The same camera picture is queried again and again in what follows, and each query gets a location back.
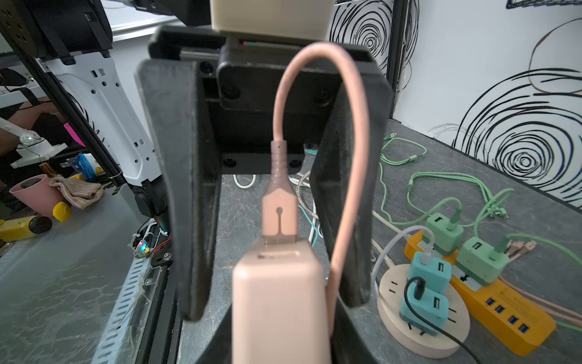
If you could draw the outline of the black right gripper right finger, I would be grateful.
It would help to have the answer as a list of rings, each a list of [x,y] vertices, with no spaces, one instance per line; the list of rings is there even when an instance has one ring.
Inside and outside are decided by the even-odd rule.
[[[336,305],[330,347],[333,364],[374,364],[377,362],[357,332],[342,302]]]

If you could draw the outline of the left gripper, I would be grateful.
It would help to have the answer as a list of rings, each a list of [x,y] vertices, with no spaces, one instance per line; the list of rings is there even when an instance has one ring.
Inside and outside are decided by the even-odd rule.
[[[300,39],[159,27],[136,82],[165,180],[174,235],[180,314],[199,321],[212,287],[222,174],[268,174],[277,89]],[[372,209],[380,149],[394,101],[383,74],[362,78],[368,137],[360,144],[336,66],[317,59],[294,80],[284,106],[288,168],[318,147],[312,189],[330,259],[348,212],[353,219],[339,296],[348,307],[371,296]]]

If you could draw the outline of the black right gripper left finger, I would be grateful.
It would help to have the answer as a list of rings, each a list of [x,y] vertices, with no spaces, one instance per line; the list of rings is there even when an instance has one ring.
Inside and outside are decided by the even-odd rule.
[[[232,307],[230,307],[196,364],[232,364],[232,321]]]

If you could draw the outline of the pink charger plug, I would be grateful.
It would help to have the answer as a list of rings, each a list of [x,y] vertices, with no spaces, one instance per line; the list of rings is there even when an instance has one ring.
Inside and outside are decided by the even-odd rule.
[[[329,363],[324,270],[308,241],[256,241],[233,270],[234,363]]]

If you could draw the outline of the teal charger plug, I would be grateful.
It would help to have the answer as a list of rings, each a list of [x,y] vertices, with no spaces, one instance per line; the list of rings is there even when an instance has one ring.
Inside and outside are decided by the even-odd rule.
[[[417,299],[415,297],[416,288],[417,282],[415,281],[409,285],[409,289],[407,290],[407,297],[410,306],[432,325],[438,327],[438,329],[443,329],[449,318],[450,301],[444,295],[438,294],[427,288],[424,290],[421,298]],[[415,326],[429,335],[439,335],[440,333],[434,327],[418,318],[417,315],[410,310],[404,298],[401,299],[400,318],[411,326]]]
[[[415,253],[407,279],[420,277],[426,281],[428,289],[438,294],[445,294],[453,276],[453,266],[435,256],[423,259],[424,256],[423,252]]]

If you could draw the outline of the green charger plug with cable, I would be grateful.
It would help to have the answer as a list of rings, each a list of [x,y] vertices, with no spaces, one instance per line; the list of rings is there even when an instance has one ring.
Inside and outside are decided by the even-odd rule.
[[[460,219],[463,212],[463,205],[461,201],[455,197],[447,197],[436,204],[432,209],[424,211],[412,202],[412,190],[414,182],[422,178],[436,178],[445,180],[456,180],[461,182],[469,182],[479,187],[484,200],[484,206],[471,224],[463,225]],[[508,192],[493,192],[479,179],[469,174],[462,174],[458,172],[417,172],[413,174],[407,185],[406,200],[407,203],[421,213],[421,216],[414,221],[394,221],[390,214],[385,210],[385,203],[381,203],[381,213],[375,212],[373,216],[380,221],[390,224],[394,227],[410,227],[414,224],[424,222],[425,226],[434,233],[436,242],[435,248],[444,256],[450,255],[456,250],[461,242],[464,230],[472,228],[477,231],[479,224],[488,216],[506,217],[507,213],[503,208],[503,203]]]

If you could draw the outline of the orange power strip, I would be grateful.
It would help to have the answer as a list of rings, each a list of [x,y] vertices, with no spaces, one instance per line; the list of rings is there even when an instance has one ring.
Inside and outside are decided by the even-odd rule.
[[[433,254],[453,266],[451,285],[468,312],[514,354],[527,356],[556,330],[556,321],[500,277],[483,287],[460,270],[456,256],[462,244],[448,256],[439,253],[434,244]]]

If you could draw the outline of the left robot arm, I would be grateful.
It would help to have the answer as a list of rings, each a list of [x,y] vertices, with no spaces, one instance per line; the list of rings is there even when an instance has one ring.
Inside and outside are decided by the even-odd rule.
[[[185,28],[163,26],[149,48],[153,71],[146,91],[157,99],[153,106],[155,147],[148,138],[119,83],[109,55],[113,35],[101,1],[1,1],[1,34],[25,65],[33,67],[41,87],[56,96],[65,115],[81,127],[89,150],[114,181],[124,179],[145,214],[161,218],[173,233],[182,315],[198,321],[209,301],[218,230],[223,174],[266,174],[271,168],[272,114],[275,93],[284,68],[294,56],[316,42],[318,35],[260,34],[254,30],[209,30],[211,1],[129,1],[137,10],[175,16]],[[370,116],[368,168],[350,248],[339,286],[345,305],[358,307],[369,301],[371,278],[365,260],[371,248],[373,178],[379,156],[382,112],[379,101],[393,99],[393,91],[376,61],[363,46],[324,42],[345,50],[368,88]],[[213,71],[203,71],[202,56],[181,59],[185,49],[206,50],[218,56]],[[323,212],[323,233],[333,259],[349,186],[354,136],[348,131],[346,81],[328,59],[302,67],[286,101],[283,131],[288,142],[288,173],[303,162],[300,147],[319,146],[315,159],[315,202]]]

